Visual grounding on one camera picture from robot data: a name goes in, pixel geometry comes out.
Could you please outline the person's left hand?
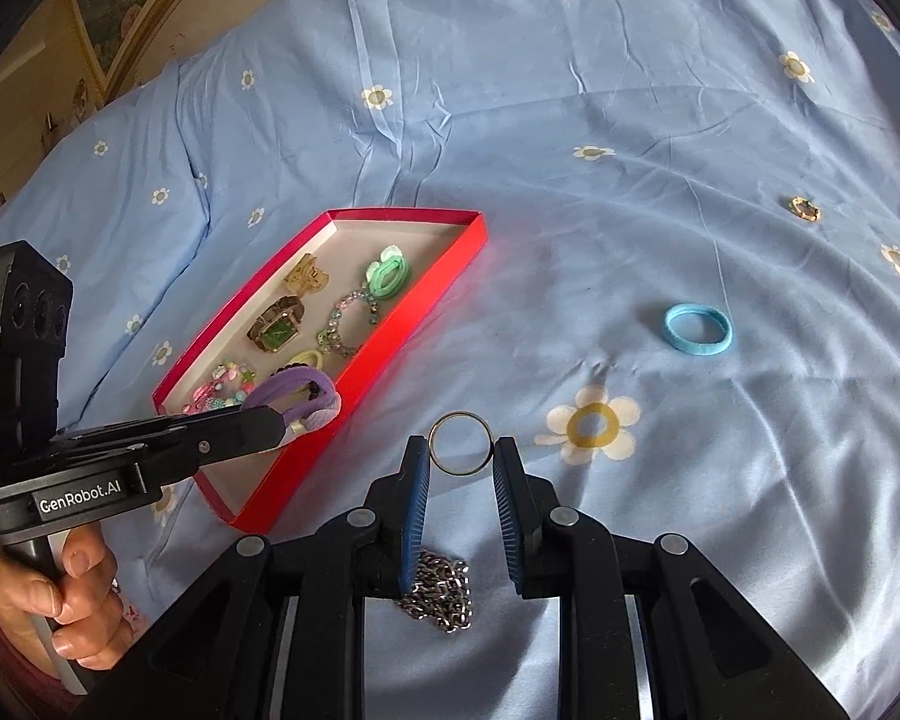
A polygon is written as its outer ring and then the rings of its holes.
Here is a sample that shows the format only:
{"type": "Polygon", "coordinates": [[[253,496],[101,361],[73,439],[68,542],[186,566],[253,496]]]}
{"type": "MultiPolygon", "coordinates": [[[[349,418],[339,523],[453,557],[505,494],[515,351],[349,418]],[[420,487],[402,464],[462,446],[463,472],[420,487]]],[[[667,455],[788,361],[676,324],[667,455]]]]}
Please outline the person's left hand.
{"type": "Polygon", "coordinates": [[[98,523],[73,528],[61,550],[63,575],[55,582],[0,550],[0,629],[32,667],[56,678],[32,616],[58,623],[53,650],[89,670],[113,668],[133,643],[123,603],[112,587],[116,559],[98,523]]]}

